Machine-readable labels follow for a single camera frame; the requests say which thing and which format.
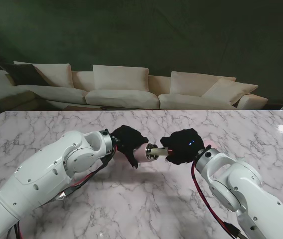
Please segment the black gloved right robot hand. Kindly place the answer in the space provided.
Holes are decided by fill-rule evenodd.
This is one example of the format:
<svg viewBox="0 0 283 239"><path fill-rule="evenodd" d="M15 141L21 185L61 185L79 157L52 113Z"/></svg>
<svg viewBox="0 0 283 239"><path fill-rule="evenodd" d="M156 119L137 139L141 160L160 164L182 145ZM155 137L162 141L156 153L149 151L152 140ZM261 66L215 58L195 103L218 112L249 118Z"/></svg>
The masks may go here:
<svg viewBox="0 0 283 239"><path fill-rule="evenodd" d="M174 132L169 137L163 137L160 142L172 151L166 161L175 165L194 161L198 152L205 148L202 138L193 128Z"/></svg>

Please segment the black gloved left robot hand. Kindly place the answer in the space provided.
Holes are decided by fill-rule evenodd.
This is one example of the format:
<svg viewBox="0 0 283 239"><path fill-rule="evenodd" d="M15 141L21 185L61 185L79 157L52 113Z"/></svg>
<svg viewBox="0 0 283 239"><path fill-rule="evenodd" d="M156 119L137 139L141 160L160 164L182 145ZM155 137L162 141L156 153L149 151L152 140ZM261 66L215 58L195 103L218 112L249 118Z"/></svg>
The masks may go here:
<svg viewBox="0 0 283 239"><path fill-rule="evenodd" d="M126 157L133 168L137 169L138 162L133 155L133 151L141 145L148 143L148 138L127 125L122 125L114 130L110 136L115 142L117 150Z"/></svg>

